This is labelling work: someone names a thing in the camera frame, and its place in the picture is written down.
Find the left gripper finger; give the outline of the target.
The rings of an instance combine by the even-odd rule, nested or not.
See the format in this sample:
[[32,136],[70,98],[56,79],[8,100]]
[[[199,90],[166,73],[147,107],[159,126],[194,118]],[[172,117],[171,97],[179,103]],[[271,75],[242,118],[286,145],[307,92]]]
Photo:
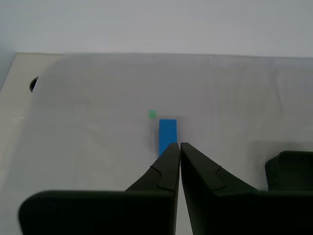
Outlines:
[[50,190],[19,208],[24,235],[173,235],[180,149],[170,144],[125,191]]
[[193,234],[312,234],[312,191],[258,190],[186,142],[180,155]]

